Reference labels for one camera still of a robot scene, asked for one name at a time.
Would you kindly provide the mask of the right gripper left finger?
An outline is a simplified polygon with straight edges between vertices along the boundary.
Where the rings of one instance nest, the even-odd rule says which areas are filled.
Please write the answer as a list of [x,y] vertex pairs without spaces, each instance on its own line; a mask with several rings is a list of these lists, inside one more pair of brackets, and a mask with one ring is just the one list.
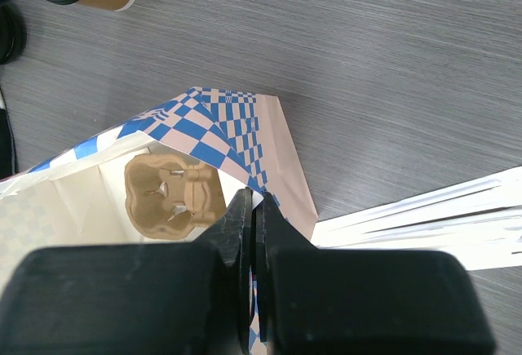
[[1,298],[4,354],[246,354],[252,192],[191,242],[41,248]]

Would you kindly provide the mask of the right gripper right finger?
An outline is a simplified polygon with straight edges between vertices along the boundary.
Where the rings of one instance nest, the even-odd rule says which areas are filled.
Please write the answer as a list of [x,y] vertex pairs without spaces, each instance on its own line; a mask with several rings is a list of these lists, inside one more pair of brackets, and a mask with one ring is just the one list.
[[260,339],[270,354],[492,354],[465,268],[442,251],[312,245],[265,193],[255,212]]

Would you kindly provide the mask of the single cardboard cup carrier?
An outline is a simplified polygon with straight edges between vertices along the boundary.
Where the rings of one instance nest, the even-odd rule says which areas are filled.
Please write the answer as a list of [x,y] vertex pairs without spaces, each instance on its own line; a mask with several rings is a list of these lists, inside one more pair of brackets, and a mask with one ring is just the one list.
[[217,170],[178,154],[139,154],[126,164],[124,178],[127,215],[147,238],[183,240],[227,209]]

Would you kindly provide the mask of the checkered paper takeout bag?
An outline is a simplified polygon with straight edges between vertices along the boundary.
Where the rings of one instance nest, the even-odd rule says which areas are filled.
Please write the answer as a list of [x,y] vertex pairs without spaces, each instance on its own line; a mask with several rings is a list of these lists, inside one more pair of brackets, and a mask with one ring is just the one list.
[[215,168],[228,206],[240,189],[254,210],[270,193],[304,237],[317,221],[280,101],[194,87],[1,183],[1,298],[31,252],[48,247],[191,242],[142,236],[126,212],[126,164],[174,153]]

